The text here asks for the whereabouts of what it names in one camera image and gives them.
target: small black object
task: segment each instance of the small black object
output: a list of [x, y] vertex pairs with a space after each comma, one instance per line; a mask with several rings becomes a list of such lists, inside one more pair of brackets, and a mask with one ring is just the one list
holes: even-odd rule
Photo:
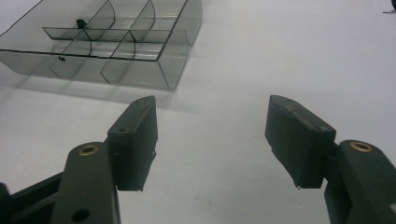
[[66, 62], [66, 58], [64, 58], [64, 57], [62, 57], [62, 56], [59, 56], [58, 59], [59, 59], [61, 62], [63, 62], [63, 63]]
[[87, 25], [87, 22], [85, 22], [82, 19], [77, 20], [77, 28], [78, 29], [84, 29], [84, 27]]
[[156, 155], [155, 110], [154, 96], [131, 103], [104, 143], [70, 151], [61, 174], [13, 195], [0, 183], [0, 223], [120, 223], [117, 188], [143, 190]]
[[381, 150], [358, 140], [337, 146], [335, 129], [297, 102], [272, 95], [265, 137], [303, 189], [328, 180], [332, 224], [396, 223], [396, 170]]

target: white table surface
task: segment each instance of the white table surface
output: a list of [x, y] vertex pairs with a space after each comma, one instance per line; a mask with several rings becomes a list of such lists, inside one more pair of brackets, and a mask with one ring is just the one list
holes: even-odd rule
[[[1, 0], [0, 31], [37, 0]], [[396, 163], [396, 15], [390, 0], [203, 1], [175, 91], [27, 77], [0, 64], [0, 181], [11, 193], [106, 139], [123, 110], [157, 97], [158, 156], [122, 223], [330, 223], [322, 189], [294, 187], [264, 138], [268, 99], [300, 102]]]

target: clear plastic organizer box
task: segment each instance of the clear plastic organizer box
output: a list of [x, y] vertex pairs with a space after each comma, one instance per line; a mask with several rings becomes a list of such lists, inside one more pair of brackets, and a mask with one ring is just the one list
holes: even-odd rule
[[42, 0], [0, 36], [0, 61], [40, 77], [172, 90], [201, 0]]

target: transparent plastic container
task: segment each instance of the transparent plastic container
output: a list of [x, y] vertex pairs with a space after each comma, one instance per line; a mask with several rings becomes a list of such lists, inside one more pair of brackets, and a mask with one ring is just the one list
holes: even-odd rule
[[201, 0], [42, 0], [0, 36], [0, 61], [29, 76], [172, 90]]

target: brass screw insert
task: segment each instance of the brass screw insert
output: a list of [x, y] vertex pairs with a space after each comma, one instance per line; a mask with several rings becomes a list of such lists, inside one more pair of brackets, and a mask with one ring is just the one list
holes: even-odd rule
[[351, 142], [350, 145], [361, 152], [372, 152], [373, 147], [363, 142]]
[[80, 156], [90, 156], [96, 153], [99, 150], [99, 147], [96, 146], [87, 146], [79, 150], [78, 155]]

